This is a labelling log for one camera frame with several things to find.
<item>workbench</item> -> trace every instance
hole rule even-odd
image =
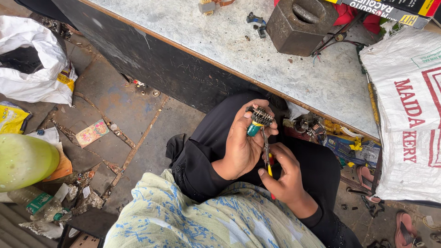
[[[212,16],[198,0],[53,1],[119,72],[203,112],[238,92],[268,91],[378,140],[355,46],[340,42],[315,61],[278,53],[246,22],[250,12],[268,21],[273,0],[217,5]],[[360,24],[347,39],[375,42]]]

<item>stone floor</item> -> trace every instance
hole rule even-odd
[[[19,15],[17,6],[2,10],[2,6],[13,6],[11,1],[0,0],[0,14]],[[126,81],[121,74],[84,37],[73,35],[70,42],[66,41],[66,47],[78,74],[72,103],[74,108],[46,102],[15,101],[1,94],[0,101],[11,101],[33,113],[25,134],[56,125],[74,170],[81,173],[95,166],[90,186],[99,196],[105,195],[106,198],[106,190],[111,190],[103,209],[118,214],[121,207],[132,200],[131,189],[143,173],[160,174],[167,168],[170,163],[165,158],[167,140],[180,133],[191,135],[205,114],[165,94],[155,97],[149,87],[125,86]],[[84,149],[80,148],[73,134],[101,118],[115,123],[118,130],[109,132]],[[354,171],[345,168],[342,173],[346,176],[351,174],[357,180]],[[363,247],[384,238],[394,247],[395,215],[402,210],[412,216],[426,247],[441,247],[429,239],[429,235],[436,231],[422,222],[424,216],[431,215],[434,226],[441,226],[439,209],[386,201],[385,212],[372,218],[361,197],[347,193],[347,187],[345,183],[340,183],[334,211],[355,232]],[[346,204],[348,210],[343,210],[342,204]]]

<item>pink sandal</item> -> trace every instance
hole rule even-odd
[[[371,190],[374,176],[370,174],[369,169],[366,166],[360,165],[357,167],[357,175],[359,177],[360,185]],[[366,199],[373,203],[379,203],[381,201],[381,199],[376,196],[366,196]]]
[[[404,212],[396,214],[395,246],[396,248],[411,248],[417,237],[417,231],[412,225],[411,216]]]

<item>hand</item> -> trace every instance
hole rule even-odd
[[[217,174],[226,180],[235,180],[250,172],[262,153],[262,147],[264,146],[262,129],[254,137],[247,136],[252,113],[245,112],[245,108],[253,104],[263,107],[269,115],[274,117],[274,113],[268,107],[269,102],[262,99],[250,101],[237,112],[228,133],[224,158],[211,163]],[[265,128],[265,134],[268,137],[278,133],[275,120],[269,127]]]
[[[297,218],[307,218],[313,215],[318,205],[303,189],[299,161],[291,150],[282,143],[271,144],[269,151],[282,165],[283,170],[279,180],[275,180],[265,169],[260,169],[259,175],[263,185],[279,201],[287,204]]]

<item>green plastic container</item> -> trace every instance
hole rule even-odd
[[[58,166],[55,146],[21,134],[0,135],[0,192],[32,185],[48,177]]]

